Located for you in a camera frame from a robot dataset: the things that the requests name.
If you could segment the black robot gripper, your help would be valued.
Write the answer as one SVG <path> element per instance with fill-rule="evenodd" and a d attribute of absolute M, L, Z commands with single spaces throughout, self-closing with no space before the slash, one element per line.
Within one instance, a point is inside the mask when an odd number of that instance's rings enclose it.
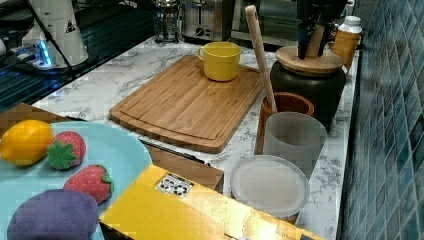
<path fill-rule="evenodd" d="M 297 4 L 298 24 L 298 57 L 304 59 L 309 42 L 314 32 L 314 24 L 323 27 L 323 34 L 318 49 L 321 57 L 326 44 L 331 39 L 334 24 L 331 22 L 341 16 L 348 0 L 295 0 Z"/>

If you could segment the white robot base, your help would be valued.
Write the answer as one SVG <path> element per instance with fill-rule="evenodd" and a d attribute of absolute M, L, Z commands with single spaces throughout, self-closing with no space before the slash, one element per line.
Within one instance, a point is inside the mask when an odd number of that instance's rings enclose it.
<path fill-rule="evenodd" d="M 40 70 L 78 66 L 89 58 L 74 14 L 72 0 L 26 0 L 34 26 L 23 37 L 30 47 L 19 57 L 35 55 L 29 64 Z"/>

